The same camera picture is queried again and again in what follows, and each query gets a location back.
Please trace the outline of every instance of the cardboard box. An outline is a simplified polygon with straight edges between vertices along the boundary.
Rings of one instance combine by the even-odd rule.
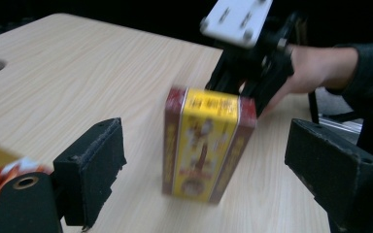
[[[162,192],[219,203],[255,125],[254,99],[172,87],[165,105]]]

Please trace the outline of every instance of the dark sleeve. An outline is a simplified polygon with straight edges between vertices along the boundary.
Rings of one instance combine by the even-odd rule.
[[[350,84],[341,92],[344,98],[373,100],[373,44],[347,44],[336,47],[352,47],[358,51],[356,74]]]

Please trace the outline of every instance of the table surface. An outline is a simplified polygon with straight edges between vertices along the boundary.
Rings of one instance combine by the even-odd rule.
[[[258,122],[218,205],[161,193],[169,89],[203,88],[220,54],[64,14],[1,34],[0,147],[52,166],[90,126],[121,117],[127,164],[90,232],[329,232],[326,212],[284,163],[291,119],[310,117],[306,95]]]

